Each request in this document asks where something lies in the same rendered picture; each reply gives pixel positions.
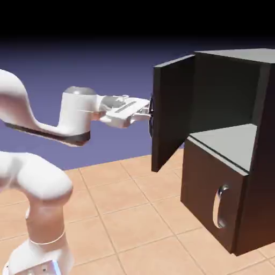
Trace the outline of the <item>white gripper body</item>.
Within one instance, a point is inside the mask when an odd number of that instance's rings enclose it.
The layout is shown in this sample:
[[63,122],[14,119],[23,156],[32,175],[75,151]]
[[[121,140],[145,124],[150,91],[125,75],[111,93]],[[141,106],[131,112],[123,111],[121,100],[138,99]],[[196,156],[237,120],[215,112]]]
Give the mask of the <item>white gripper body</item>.
[[107,111],[99,121],[111,127],[127,128],[130,126],[131,116],[150,103],[147,99],[133,97],[126,98],[124,102],[123,106]]

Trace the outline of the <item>dark curved door handle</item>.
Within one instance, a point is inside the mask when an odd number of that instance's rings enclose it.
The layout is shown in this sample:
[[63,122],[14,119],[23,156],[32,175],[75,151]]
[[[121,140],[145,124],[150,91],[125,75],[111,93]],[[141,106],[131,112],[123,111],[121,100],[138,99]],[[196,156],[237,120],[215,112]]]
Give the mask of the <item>dark curved door handle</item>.
[[150,103],[149,103],[149,134],[151,137],[153,137],[153,115],[154,115],[154,97],[151,95]]

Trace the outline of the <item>dark cabinet door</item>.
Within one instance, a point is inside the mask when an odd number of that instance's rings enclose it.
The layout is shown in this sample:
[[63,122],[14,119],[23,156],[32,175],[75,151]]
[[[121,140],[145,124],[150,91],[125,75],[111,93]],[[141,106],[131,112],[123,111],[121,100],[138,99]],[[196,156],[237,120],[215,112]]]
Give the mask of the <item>dark cabinet door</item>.
[[[247,177],[246,171],[194,138],[185,141],[180,200],[229,253],[235,250],[241,193]],[[222,195],[219,214],[225,227],[217,228],[212,220],[213,202],[224,184],[229,189]]]
[[190,132],[195,55],[154,66],[151,170],[158,172]]

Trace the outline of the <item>dark wood cabinet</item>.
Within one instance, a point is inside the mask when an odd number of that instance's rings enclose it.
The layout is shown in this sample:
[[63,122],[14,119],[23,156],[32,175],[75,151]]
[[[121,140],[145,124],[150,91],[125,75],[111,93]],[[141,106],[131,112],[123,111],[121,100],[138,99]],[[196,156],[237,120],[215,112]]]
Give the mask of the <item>dark wood cabinet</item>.
[[275,49],[196,53],[189,137],[248,173],[231,254],[274,243]]

